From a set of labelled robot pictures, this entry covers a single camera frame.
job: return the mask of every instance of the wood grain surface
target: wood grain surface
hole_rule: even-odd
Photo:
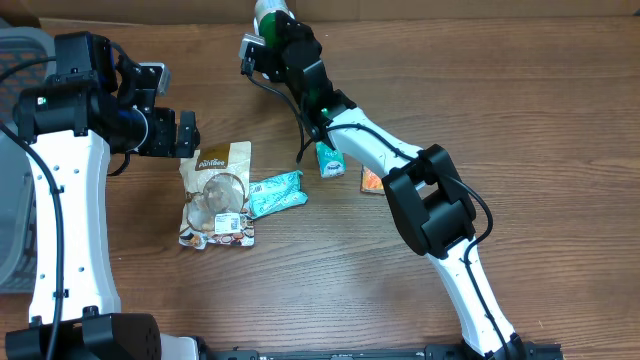
[[[640,22],[312,25],[337,88],[407,142],[444,146],[484,196],[496,226],[481,258],[518,333],[561,343],[566,359],[637,359]],[[296,169],[293,116],[239,74],[250,24],[89,30],[137,61],[168,64],[173,83],[159,105],[196,111],[202,146],[250,140],[252,180]],[[177,242],[178,161],[133,158],[107,183],[123,310],[151,313],[162,332],[200,335],[216,349],[458,342],[435,270],[403,243],[384,197],[359,192],[360,166],[349,158],[347,167],[321,180],[309,151],[305,206],[258,221],[253,249],[195,251]],[[30,300],[0,297],[2,331],[26,326]]]
[[[255,4],[255,0],[182,0],[180,6],[172,0],[3,0],[0,14],[26,8],[40,19],[230,24],[253,18]],[[631,16],[640,8],[640,0],[287,0],[287,6],[304,22],[369,21]]]

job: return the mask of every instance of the paper snack pouch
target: paper snack pouch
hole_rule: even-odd
[[[360,191],[372,194],[384,195],[384,186],[382,180],[373,171],[362,165],[362,183]]]
[[[185,205],[179,242],[204,249],[207,243],[253,246],[249,209],[251,142],[216,145],[182,159]]]

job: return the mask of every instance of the black cable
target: black cable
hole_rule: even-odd
[[[64,298],[64,227],[62,223],[62,206],[60,204],[60,193],[56,181],[42,158],[24,141],[20,140],[4,123],[0,122],[0,130],[7,135],[14,143],[20,146],[38,164],[44,177],[49,183],[51,197],[53,198],[53,210],[56,218],[56,296],[55,309],[53,312],[53,323],[51,327],[51,339],[47,348],[47,360],[53,359],[58,340],[60,328],[60,317],[62,314],[62,299]]]
[[[339,130],[339,129],[359,129],[359,130],[364,130],[364,131],[368,132],[369,134],[373,135],[381,143],[383,143],[387,148],[389,148],[389,150],[391,150],[394,154],[396,154],[396,156],[402,157],[403,159],[406,159],[408,161],[415,160],[415,158],[411,157],[410,155],[407,155],[407,154],[403,153],[400,149],[398,149],[397,147],[393,146],[382,135],[378,134],[373,129],[371,129],[369,127],[366,127],[366,126],[364,126],[362,124],[334,125],[334,126],[331,126],[331,127],[327,128],[327,132],[333,131],[333,130]],[[482,197],[480,195],[478,195],[478,193],[476,193],[470,186],[468,186],[467,184],[463,183],[462,181],[460,181],[458,179],[452,178],[451,176],[443,175],[443,177],[448,179],[448,180],[451,180],[456,185],[458,185],[459,187],[464,189],[469,195],[471,195],[471,197],[473,197],[478,202],[478,204],[480,205],[480,207],[482,208],[482,210],[484,211],[484,213],[487,216],[487,228],[486,228],[486,230],[484,231],[484,233],[482,233],[482,235],[480,235],[480,237],[476,238],[476,240],[474,240],[473,242],[471,242],[471,244],[469,244],[469,246],[465,250],[463,262],[465,264],[465,268],[467,270],[467,274],[469,274],[469,279],[471,280],[471,284],[473,285],[473,288],[474,288],[474,290],[476,292],[476,295],[478,296],[478,300],[480,300],[480,304],[482,305],[482,308],[483,308],[483,310],[484,310],[484,312],[485,312],[485,314],[487,316],[487,319],[489,319],[489,321],[491,322],[491,325],[493,326],[493,329],[495,330],[495,332],[498,334],[498,337],[500,338],[500,342],[502,343],[502,347],[504,348],[507,360],[510,360],[511,354],[509,353],[509,349],[507,348],[507,343],[506,343],[506,341],[504,339],[504,336],[502,336],[502,332],[500,331],[500,328],[498,327],[498,324],[496,323],[495,318],[491,314],[491,311],[489,310],[489,307],[487,306],[487,303],[484,300],[484,297],[482,296],[482,292],[480,291],[480,287],[478,286],[478,282],[476,281],[476,278],[473,275],[473,272],[471,271],[471,262],[469,261],[469,254],[471,253],[471,250],[475,246],[478,246],[478,244],[480,242],[482,242],[484,239],[486,239],[489,236],[489,234],[491,234],[491,231],[493,230],[493,215],[491,214],[491,210],[489,209],[489,206],[487,205],[487,203],[485,203],[484,200],[482,199]]]
[[[284,100],[284,102],[289,106],[289,108],[291,109],[291,111],[293,112],[293,115],[296,117],[296,121],[298,122],[298,130],[300,131],[300,151],[298,151],[298,155],[296,156],[296,163],[299,164],[300,161],[302,160],[302,155],[304,155],[304,151],[307,149],[307,147],[309,147],[308,144],[305,144],[304,142],[304,128],[302,125],[302,112],[298,112],[296,110],[295,105],[293,105],[293,102],[291,102],[291,100],[289,100],[289,97],[287,95],[285,95],[282,91],[278,90],[278,89],[274,89],[271,86],[262,84],[258,81],[256,81],[256,79],[253,78],[253,76],[246,74],[247,78],[249,79],[249,81],[251,81],[255,86],[262,88],[264,90],[267,90],[268,92],[275,94],[276,96],[278,96],[279,98],[281,98],[282,100]]]
[[[443,177],[454,182],[456,185],[458,185],[459,187],[464,189],[467,193],[469,193],[469,195],[471,195],[471,197],[473,197],[478,202],[478,204],[484,211],[485,215],[487,216],[486,230],[482,233],[482,235],[480,235],[480,237],[476,238],[473,242],[471,242],[471,244],[469,244],[469,246],[467,246],[467,249],[464,252],[463,262],[464,262],[465,268],[467,269],[467,274],[469,274],[469,279],[471,280],[473,289],[476,291],[476,294],[478,295],[478,300],[480,300],[482,309],[484,310],[487,316],[487,319],[489,319],[489,321],[491,322],[493,329],[495,330],[496,333],[498,333],[498,338],[500,338],[500,342],[502,343],[502,347],[504,348],[504,352],[507,360],[510,360],[511,354],[509,353],[509,349],[507,348],[507,342],[505,341],[504,336],[500,331],[500,328],[498,328],[498,323],[496,322],[496,319],[493,317],[493,314],[491,314],[491,311],[489,311],[489,306],[487,306],[487,303],[485,302],[484,297],[482,296],[482,292],[480,291],[480,287],[478,286],[478,282],[476,281],[475,276],[473,276],[473,272],[471,271],[471,261],[469,261],[469,254],[471,253],[471,250],[474,247],[478,246],[478,244],[480,244],[484,239],[489,237],[489,234],[491,234],[491,231],[493,230],[493,215],[491,214],[491,210],[489,209],[489,206],[487,205],[487,203],[485,203],[482,197],[478,195],[478,193],[476,193],[469,185],[463,183],[458,179],[454,179],[449,175],[443,175]]]
[[[129,60],[131,63],[133,63],[133,65],[135,65],[136,67],[138,67],[138,68],[140,67],[140,64],[138,64],[137,62],[131,60],[129,55],[127,55],[127,53],[124,51],[122,46],[120,46],[120,44],[118,44],[117,42],[114,42],[114,41],[111,41],[110,43],[111,43],[111,47],[116,49],[116,51],[118,51],[120,53],[120,55],[122,55],[124,58]]]
[[[114,172],[107,174],[107,176],[118,176],[122,174],[127,169],[127,166],[129,166],[129,162],[131,162],[131,152],[127,151],[124,153],[124,161],[122,162],[122,165],[120,165],[120,167]]]
[[[33,66],[33,65],[38,65],[38,64],[43,64],[49,61],[55,61],[56,57],[55,56],[50,56],[50,57],[46,57],[46,58],[39,58],[39,59],[33,59],[33,60],[27,60],[23,63],[20,63],[14,67],[12,67],[11,69],[5,71],[2,73],[2,75],[0,75],[0,83],[3,82],[4,80],[6,80],[9,76],[17,73],[18,71],[28,68],[29,66]]]
[[[376,139],[378,139],[381,143],[383,143],[387,148],[389,148],[389,150],[391,150],[394,154],[396,154],[396,156],[399,156],[405,160],[409,160],[409,161],[413,161],[415,160],[415,158],[411,157],[410,155],[407,155],[405,153],[403,153],[400,149],[398,149],[397,147],[393,146],[387,139],[385,139],[382,135],[378,134],[377,132],[375,132],[375,130],[368,128],[362,124],[341,124],[341,125],[334,125],[334,126],[330,126],[327,128],[327,133],[329,131],[333,131],[333,130],[339,130],[339,129],[358,129],[358,130],[364,130],[366,132],[368,132],[369,134],[373,135]]]

